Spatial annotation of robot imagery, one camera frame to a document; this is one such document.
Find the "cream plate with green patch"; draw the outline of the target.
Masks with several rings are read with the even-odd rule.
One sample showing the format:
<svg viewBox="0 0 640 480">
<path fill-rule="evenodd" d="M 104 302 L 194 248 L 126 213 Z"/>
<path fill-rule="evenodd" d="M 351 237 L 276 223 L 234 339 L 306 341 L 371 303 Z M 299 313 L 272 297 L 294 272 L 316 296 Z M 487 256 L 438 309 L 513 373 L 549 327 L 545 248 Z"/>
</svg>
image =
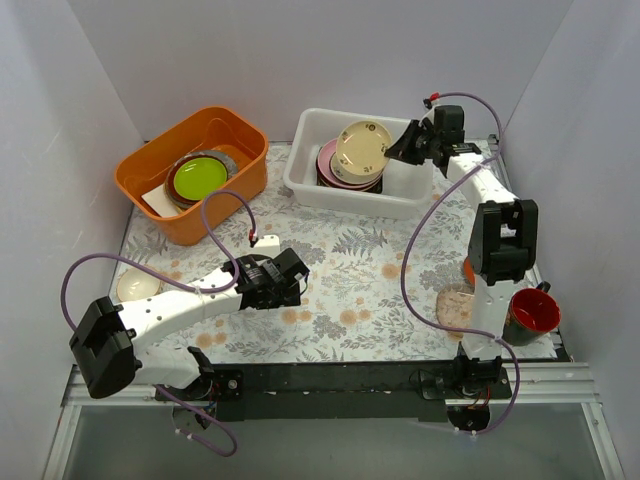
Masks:
<svg viewBox="0 0 640 480">
<path fill-rule="evenodd" d="M 382 168 L 353 164 L 336 153 L 332 155 L 329 166 L 338 180 L 349 185 L 364 185 L 375 182 L 383 174 Z"/>
</svg>

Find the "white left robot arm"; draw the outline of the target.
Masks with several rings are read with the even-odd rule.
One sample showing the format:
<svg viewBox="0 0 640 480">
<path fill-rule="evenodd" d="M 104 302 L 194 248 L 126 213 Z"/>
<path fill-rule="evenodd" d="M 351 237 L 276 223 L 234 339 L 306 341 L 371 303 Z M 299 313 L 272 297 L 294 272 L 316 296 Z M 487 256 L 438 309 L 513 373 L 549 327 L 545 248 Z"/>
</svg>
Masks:
<svg viewBox="0 0 640 480">
<path fill-rule="evenodd" d="M 159 342 L 211 317 L 297 306 L 309 273 L 287 248 L 275 257 L 238 257 L 195 282 L 141 300 L 93 301 L 72 326 L 69 342 L 90 397 L 107 398 L 132 384 L 160 384 L 193 400 L 205 398 L 213 386 L 205 355 L 164 352 Z"/>
</svg>

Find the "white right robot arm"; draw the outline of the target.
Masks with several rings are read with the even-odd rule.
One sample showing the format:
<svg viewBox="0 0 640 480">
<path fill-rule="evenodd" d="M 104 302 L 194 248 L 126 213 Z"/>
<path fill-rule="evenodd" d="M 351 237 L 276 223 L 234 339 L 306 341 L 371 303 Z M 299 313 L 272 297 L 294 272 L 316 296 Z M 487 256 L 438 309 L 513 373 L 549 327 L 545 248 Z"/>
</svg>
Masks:
<svg viewBox="0 0 640 480">
<path fill-rule="evenodd" d="M 409 165 L 432 161 L 475 210 L 468 246 L 474 274 L 469 327 L 455 358 L 431 370 L 418 370 L 411 384 L 427 399 L 475 397 L 507 385 L 501 353 L 503 326 L 517 284 L 536 257 L 538 206 L 520 200 L 493 174 L 489 160 L 465 139 L 465 114 L 457 105 L 438 106 L 413 120 L 386 155 Z"/>
</svg>

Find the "cream floral plate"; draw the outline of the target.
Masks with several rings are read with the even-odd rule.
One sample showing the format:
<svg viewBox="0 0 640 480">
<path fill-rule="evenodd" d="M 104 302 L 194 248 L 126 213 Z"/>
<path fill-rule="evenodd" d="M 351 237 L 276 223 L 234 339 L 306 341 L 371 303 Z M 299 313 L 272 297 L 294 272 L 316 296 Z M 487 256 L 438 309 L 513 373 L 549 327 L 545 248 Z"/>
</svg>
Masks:
<svg viewBox="0 0 640 480">
<path fill-rule="evenodd" d="M 392 136 L 385 126 L 372 120 L 348 125 L 338 136 L 336 154 L 353 164 L 386 168 L 385 150 L 392 145 Z"/>
</svg>

